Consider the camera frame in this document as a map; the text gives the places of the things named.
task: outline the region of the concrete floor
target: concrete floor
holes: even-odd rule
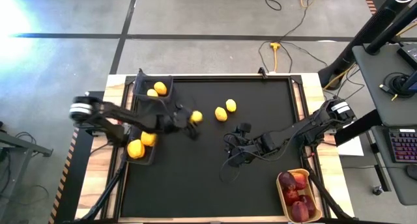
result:
[[[28,131],[38,144],[54,148],[50,158],[35,157],[22,189],[45,186],[48,200],[32,206],[11,205],[2,223],[45,223],[72,135],[68,109],[85,91],[102,91],[117,39],[5,38],[7,33],[121,33],[130,0],[2,0],[0,18],[0,119],[11,134]],[[278,0],[276,12],[264,0],[137,0],[129,33],[178,35],[284,35],[301,19],[298,0]],[[365,0],[315,0],[294,36],[354,36],[371,17]],[[346,42],[294,42],[330,64]],[[254,73],[262,66],[260,41],[127,40],[118,74]],[[324,64],[284,44],[293,58],[292,72],[317,72]],[[266,65],[273,53],[262,49]],[[278,52],[278,72],[288,72],[289,59]],[[360,72],[353,78],[363,83]],[[340,93],[356,90],[348,83]],[[349,98],[356,115],[372,110],[366,88]],[[374,170],[346,169],[355,214],[360,219],[415,223],[417,208],[402,206],[394,192],[370,194],[378,185]],[[31,194],[42,196],[42,190]]]

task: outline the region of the yellow lemon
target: yellow lemon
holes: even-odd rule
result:
[[[158,93],[154,89],[149,89],[146,93],[148,96],[158,97]]]
[[[156,143],[156,134],[142,131],[141,141],[143,145],[153,147]]]
[[[138,159],[145,155],[145,147],[139,139],[133,140],[128,144],[128,154],[133,159]]]
[[[167,94],[167,87],[161,81],[155,83],[154,89],[159,95]]]
[[[200,123],[203,121],[203,114],[199,111],[193,111],[190,117],[190,122]]]
[[[227,113],[226,110],[222,107],[217,107],[214,111],[214,114],[216,115],[217,120],[219,121],[226,121],[227,120]]]
[[[229,110],[229,112],[234,112],[236,111],[236,102],[232,99],[229,99],[226,101],[226,108],[227,110]]]

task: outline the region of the metal stand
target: metal stand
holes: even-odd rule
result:
[[[385,173],[384,169],[382,168],[382,163],[381,163],[381,161],[378,157],[379,149],[378,149],[377,144],[372,143],[371,144],[371,149],[372,149],[372,152],[373,152],[373,154],[375,156],[375,159],[377,161],[377,164],[374,165],[374,167],[375,167],[375,170],[377,172],[378,179],[381,182],[380,186],[376,186],[376,187],[373,188],[372,193],[374,195],[380,195],[384,192],[391,191],[391,187],[390,187],[390,183],[388,182],[388,178],[386,176],[386,173]]]
[[[372,126],[378,126],[381,124],[382,122],[378,111],[374,109],[367,113],[365,116],[356,120],[354,123],[350,124],[348,127],[338,130],[338,132],[334,135],[336,145],[346,143],[361,133],[370,130]]]
[[[5,143],[12,147],[31,149],[33,152],[39,152],[43,154],[45,157],[51,156],[53,152],[53,149],[46,149],[42,146],[30,143],[28,141],[24,141],[22,139],[18,139],[4,132],[0,132],[0,143]]]

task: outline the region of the table leg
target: table leg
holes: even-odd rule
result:
[[[13,137],[3,132],[0,132],[0,143],[5,143],[7,145],[14,146],[14,147],[22,147],[22,148],[31,149],[34,152],[42,153],[44,156],[51,156],[52,151],[53,151],[51,149],[44,148],[34,143],[30,143],[28,141],[18,139],[17,137]]]
[[[350,124],[348,127],[338,130],[334,136],[336,145],[346,143],[361,133],[368,131],[372,126],[378,126],[381,124],[382,122],[378,111],[374,109],[360,119],[356,120],[354,123]]]

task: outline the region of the white paper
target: white paper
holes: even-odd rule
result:
[[[362,150],[362,144],[360,143],[359,136],[356,136],[346,143],[338,146],[338,151],[340,156],[364,156],[364,151]]]

